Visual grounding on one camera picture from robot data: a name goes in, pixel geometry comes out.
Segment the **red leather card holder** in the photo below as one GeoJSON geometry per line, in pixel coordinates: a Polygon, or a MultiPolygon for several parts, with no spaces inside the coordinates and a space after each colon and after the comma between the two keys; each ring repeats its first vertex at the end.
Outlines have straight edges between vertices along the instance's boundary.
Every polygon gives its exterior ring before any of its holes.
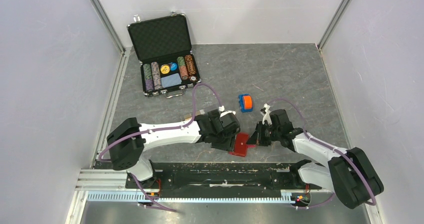
{"type": "Polygon", "coordinates": [[[233,141],[233,148],[228,153],[238,157],[245,157],[248,153],[248,149],[255,148],[256,144],[248,144],[249,134],[240,132],[236,135],[233,141]]]}

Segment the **clear box with black cards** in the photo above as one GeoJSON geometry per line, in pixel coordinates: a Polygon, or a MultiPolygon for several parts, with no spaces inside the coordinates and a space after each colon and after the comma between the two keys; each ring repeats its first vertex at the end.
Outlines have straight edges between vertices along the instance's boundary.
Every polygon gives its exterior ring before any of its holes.
{"type": "Polygon", "coordinates": [[[219,106],[218,104],[214,104],[214,105],[211,105],[211,106],[208,106],[208,107],[202,108],[202,109],[198,109],[198,110],[195,112],[195,114],[194,114],[194,115],[193,115],[193,113],[192,113],[192,112],[190,112],[190,113],[188,113],[188,114],[184,114],[184,115],[182,115],[182,116],[181,116],[181,120],[182,120],[182,121],[189,121],[189,120],[191,120],[191,119],[195,119],[195,118],[196,118],[196,116],[204,115],[204,114],[207,114],[208,112],[211,112],[211,111],[214,111],[214,110],[217,110],[218,112],[222,112],[222,110],[221,110],[220,106],[219,106]]]}

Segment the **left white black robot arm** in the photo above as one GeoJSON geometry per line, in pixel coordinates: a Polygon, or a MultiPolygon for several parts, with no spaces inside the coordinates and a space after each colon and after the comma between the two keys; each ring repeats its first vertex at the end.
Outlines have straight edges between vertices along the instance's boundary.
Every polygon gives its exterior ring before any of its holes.
{"type": "Polygon", "coordinates": [[[132,117],[107,136],[107,148],[98,158],[104,162],[104,154],[109,153],[113,170],[135,175],[140,184],[151,188],[157,182],[157,174],[143,151],[186,143],[209,143],[212,148],[228,151],[239,132],[240,123],[233,111],[215,109],[190,120],[166,124],[143,124],[132,117]]]}

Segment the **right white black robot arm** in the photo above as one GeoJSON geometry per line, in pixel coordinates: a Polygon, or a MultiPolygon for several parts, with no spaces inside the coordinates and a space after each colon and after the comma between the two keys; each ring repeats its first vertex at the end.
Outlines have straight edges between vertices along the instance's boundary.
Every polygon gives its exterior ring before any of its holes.
{"type": "Polygon", "coordinates": [[[248,144],[269,146],[273,142],[307,156],[290,167],[289,183],[295,188],[313,184],[331,191],[349,209],[374,205],[384,185],[366,153],[360,148],[341,148],[324,142],[303,128],[294,128],[284,109],[265,106],[262,120],[248,144]]]}

